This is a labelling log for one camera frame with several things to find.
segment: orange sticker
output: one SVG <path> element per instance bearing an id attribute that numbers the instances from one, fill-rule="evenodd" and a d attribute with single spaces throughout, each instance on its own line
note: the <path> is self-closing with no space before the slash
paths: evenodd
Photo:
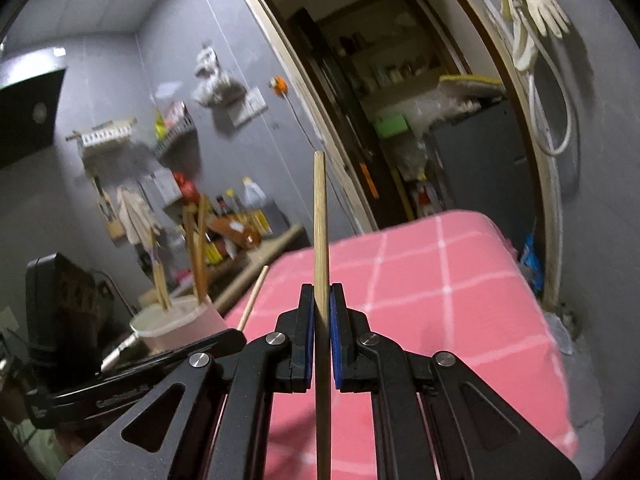
<path id="1" fill-rule="evenodd" d="M 362 174 L 364 175 L 364 178 L 366 179 L 367 184 L 369 185 L 369 189 L 371 190 L 371 194 L 373 195 L 373 198 L 380 198 L 380 195 L 378 194 L 378 190 L 376 189 L 376 185 L 373 183 L 371 175 L 369 174 L 369 168 L 367 168 L 367 165 L 364 162 L 360 163 L 360 169 L 362 170 Z"/>

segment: orange plug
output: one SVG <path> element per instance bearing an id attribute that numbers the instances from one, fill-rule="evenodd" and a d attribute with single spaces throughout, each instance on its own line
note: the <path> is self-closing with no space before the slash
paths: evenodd
<path id="1" fill-rule="evenodd" d="M 274 76 L 273 79 L 269 81 L 269 86 L 271 87 L 271 89 L 273 89 L 274 92 L 276 92 L 277 95 L 280 96 L 286 95 L 287 90 L 289 90 L 287 82 L 284 81 L 284 79 L 279 75 Z"/>

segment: range hood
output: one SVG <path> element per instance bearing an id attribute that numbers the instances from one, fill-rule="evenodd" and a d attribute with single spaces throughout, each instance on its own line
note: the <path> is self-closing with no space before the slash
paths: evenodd
<path id="1" fill-rule="evenodd" d="M 0 62 L 0 168 L 53 143 L 65 72 L 63 49 Z"/>

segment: door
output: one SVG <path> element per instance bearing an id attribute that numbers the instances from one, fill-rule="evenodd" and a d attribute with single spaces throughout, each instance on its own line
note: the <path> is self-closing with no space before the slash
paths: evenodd
<path id="1" fill-rule="evenodd" d="M 306 50 L 306 53 L 300 52 L 300 56 L 307 54 L 307 64 L 320 82 L 318 91 L 324 91 L 332 104 L 334 117 L 337 118 L 336 130 L 378 227 L 407 222 L 398 188 L 380 148 L 376 131 L 362 110 L 348 76 L 320 27 L 306 9 L 299 10 L 290 24 L 302 39 L 302 48 Z"/>

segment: pink tablecloth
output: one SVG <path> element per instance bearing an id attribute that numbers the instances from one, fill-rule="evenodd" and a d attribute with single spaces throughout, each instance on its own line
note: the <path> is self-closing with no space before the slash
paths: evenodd
<path id="1" fill-rule="evenodd" d="M 571 457 L 577 439 L 556 343 L 495 225 L 450 212 L 330 247 L 332 282 L 371 329 L 404 350 L 462 358 L 533 426 Z M 248 340 L 274 329 L 313 280 L 311 249 L 272 267 L 249 318 Z M 246 298 L 229 314 L 235 326 Z M 333 394 L 332 478 L 376 478 L 369 394 Z M 316 477 L 314 394 L 277 395 L 266 478 Z"/>

